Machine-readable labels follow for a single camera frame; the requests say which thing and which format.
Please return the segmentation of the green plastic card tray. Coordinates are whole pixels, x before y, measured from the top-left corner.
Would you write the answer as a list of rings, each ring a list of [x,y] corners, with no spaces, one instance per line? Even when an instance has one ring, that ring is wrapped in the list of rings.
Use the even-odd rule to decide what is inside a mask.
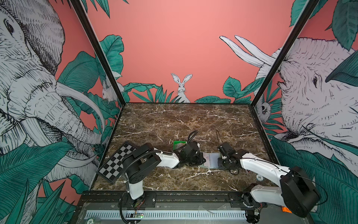
[[[186,141],[174,141],[173,142],[173,150],[177,150],[184,145],[186,145]]]

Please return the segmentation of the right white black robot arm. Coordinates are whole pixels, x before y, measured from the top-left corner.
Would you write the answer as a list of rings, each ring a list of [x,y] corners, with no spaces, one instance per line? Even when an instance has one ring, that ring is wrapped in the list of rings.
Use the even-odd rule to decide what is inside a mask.
[[[246,207],[256,209],[269,203],[286,207],[299,217],[306,217],[318,205],[321,194],[302,168],[274,164],[246,150],[234,150],[227,142],[222,143],[218,150],[221,169],[252,171],[275,184],[274,187],[251,184],[243,190],[241,201]]]

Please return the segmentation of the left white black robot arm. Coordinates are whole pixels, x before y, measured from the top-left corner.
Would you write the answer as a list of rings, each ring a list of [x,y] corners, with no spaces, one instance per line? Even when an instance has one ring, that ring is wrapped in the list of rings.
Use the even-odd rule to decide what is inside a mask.
[[[152,144],[146,143],[122,159],[120,176],[125,179],[126,191],[135,201],[144,197],[143,180],[157,167],[178,169],[183,166],[200,166],[205,162],[196,141],[176,145],[176,149],[171,152],[156,149]]]

